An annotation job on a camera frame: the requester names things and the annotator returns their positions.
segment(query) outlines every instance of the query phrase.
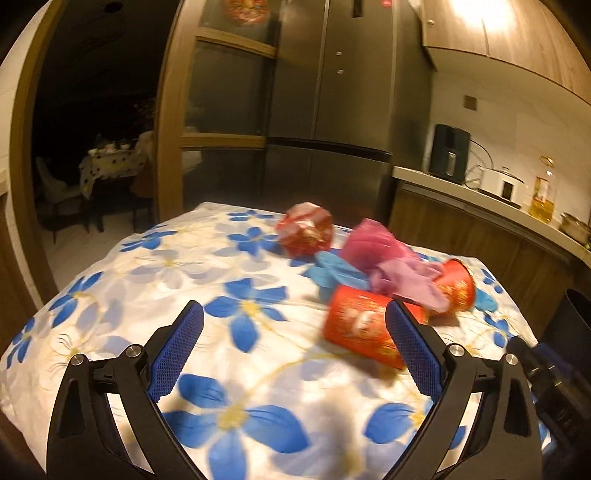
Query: black bin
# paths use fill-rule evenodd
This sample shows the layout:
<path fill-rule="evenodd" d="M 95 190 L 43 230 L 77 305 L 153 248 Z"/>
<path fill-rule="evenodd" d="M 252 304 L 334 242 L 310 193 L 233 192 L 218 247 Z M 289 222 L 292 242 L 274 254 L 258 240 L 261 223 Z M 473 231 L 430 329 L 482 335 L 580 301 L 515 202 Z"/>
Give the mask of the black bin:
<path fill-rule="evenodd" d="M 591 382 L 591 300 L 568 289 L 541 338 Z"/>

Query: silver bolt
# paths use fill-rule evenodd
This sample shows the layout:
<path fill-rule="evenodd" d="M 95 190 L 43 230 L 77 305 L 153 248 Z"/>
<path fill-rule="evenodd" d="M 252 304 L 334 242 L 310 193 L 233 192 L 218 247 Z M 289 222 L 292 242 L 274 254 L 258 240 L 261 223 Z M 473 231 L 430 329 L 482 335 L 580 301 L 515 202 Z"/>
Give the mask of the silver bolt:
<path fill-rule="evenodd" d="M 84 355 L 82 355 L 81 353 L 75 354 L 70 360 L 70 362 L 74 366 L 80 365 L 83 361 L 84 361 Z"/>
<path fill-rule="evenodd" d="M 512 353 L 508 353 L 505 355 L 505 360 L 509 365 L 517 365 L 519 363 L 518 358 L 513 355 Z"/>
<path fill-rule="evenodd" d="M 464 347 L 462 345 L 458 345 L 456 343 L 449 346 L 449 352 L 453 356 L 464 356 L 464 353 L 466 353 L 466 351 L 464 350 Z"/>
<path fill-rule="evenodd" d="M 125 351 L 125 355 L 127 355 L 129 358 L 135 358 L 141 352 L 142 352 L 142 348 L 139 345 L 131 345 L 131 346 L 127 347 L 127 350 Z"/>

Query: sliding door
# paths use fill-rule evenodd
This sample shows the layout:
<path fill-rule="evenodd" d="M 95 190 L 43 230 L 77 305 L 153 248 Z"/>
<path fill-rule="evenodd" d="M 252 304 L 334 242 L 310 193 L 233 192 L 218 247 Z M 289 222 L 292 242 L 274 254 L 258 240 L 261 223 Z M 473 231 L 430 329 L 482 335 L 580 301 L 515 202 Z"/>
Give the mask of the sliding door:
<path fill-rule="evenodd" d="M 184 0 L 158 91 L 160 221 L 261 192 L 281 0 Z"/>

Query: rice cooker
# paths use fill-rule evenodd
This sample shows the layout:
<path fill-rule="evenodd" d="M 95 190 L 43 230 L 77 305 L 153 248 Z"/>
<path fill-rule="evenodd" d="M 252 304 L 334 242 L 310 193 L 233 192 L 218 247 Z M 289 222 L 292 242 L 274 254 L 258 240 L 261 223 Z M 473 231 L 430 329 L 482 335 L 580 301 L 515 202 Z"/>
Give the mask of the rice cooker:
<path fill-rule="evenodd" d="M 478 190 L 519 209 L 525 200 L 525 184 L 512 175 L 507 167 L 501 170 L 485 168 Z"/>

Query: textured blue pad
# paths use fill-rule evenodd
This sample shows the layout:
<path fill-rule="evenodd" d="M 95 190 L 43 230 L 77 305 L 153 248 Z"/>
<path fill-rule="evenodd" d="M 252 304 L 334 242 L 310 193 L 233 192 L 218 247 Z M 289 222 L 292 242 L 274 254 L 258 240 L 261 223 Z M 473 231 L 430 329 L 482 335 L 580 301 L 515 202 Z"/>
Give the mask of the textured blue pad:
<path fill-rule="evenodd" d="M 152 363 L 148 395 L 155 403 L 172 392 L 202 331 L 203 307 L 195 302 Z"/>
<path fill-rule="evenodd" d="M 398 303 L 391 301 L 386 308 L 386 328 L 419 392 L 437 402 L 443 391 L 441 365 L 419 333 L 417 321 L 409 315 Z"/>

